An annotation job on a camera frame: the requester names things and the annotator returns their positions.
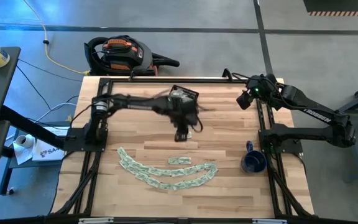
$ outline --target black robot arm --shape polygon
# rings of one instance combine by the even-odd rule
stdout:
[[[261,130],[264,144],[280,146],[287,139],[322,140],[338,147],[350,147],[356,143],[355,130],[347,114],[333,111],[305,96],[294,86],[279,83],[274,75],[254,75],[246,82],[247,91],[238,97],[239,106],[245,110],[254,99],[279,110],[299,110],[329,126],[326,128],[289,128],[274,124],[271,129]]]
[[[85,142],[92,143],[99,140],[98,130],[106,124],[106,120],[121,109],[147,110],[168,116],[174,127],[177,128],[175,141],[186,141],[189,126],[198,124],[197,102],[190,98],[175,96],[159,96],[144,98],[122,94],[104,94],[92,99],[91,119],[85,125]]]

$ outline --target wooden table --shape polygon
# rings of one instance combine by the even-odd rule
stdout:
[[[85,77],[76,114],[96,96],[100,77]],[[115,83],[113,93],[153,96],[170,89],[171,83]],[[92,216],[110,217],[205,217],[205,218],[268,218],[273,217],[267,173],[250,175],[239,168],[246,153],[246,141],[259,148],[259,119],[256,104],[243,111],[236,103],[244,84],[178,83],[200,93],[199,104],[216,111],[200,113],[202,133],[193,133],[187,142],[174,142],[175,128],[165,116],[152,111],[120,110],[108,119],[109,137],[102,153],[93,201]],[[293,126],[289,110],[274,111],[275,121]],[[75,120],[73,127],[82,127],[90,118],[90,110]],[[186,156],[192,165],[217,162],[219,172],[206,184],[185,190],[167,191],[153,188],[136,179],[119,165],[117,148],[124,147],[136,161],[161,169],[182,166],[167,164],[172,156]],[[80,179],[84,152],[75,152],[62,164],[53,212],[72,195]],[[304,208],[313,213],[305,171],[299,159],[283,154],[288,188]],[[159,177],[162,182],[194,179]],[[83,208],[86,197],[83,197]]]

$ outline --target blue mug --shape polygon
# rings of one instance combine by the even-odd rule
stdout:
[[[247,154],[241,159],[241,169],[247,173],[258,174],[263,172],[266,166],[267,160],[265,155],[255,151],[252,142],[247,141]]]

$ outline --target paper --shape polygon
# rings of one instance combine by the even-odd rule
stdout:
[[[66,136],[69,127],[58,127],[55,129],[53,127],[44,127],[46,130],[51,133],[56,134],[57,136]],[[33,150],[33,161],[56,161],[62,160],[66,152],[50,144],[38,140],[35,144]]]
[[[33,139],[33,145],[32,147],[23,147],[23,146],[18,146],[16,143],[13,143],[13,148],[15,151],[15,156],[16,156],[16,160],[17,160],[17,165],[22,164],[25,161],[28,161],[29,159],[32,158],[33,156],[33,150],[35,148],[35,139]]]

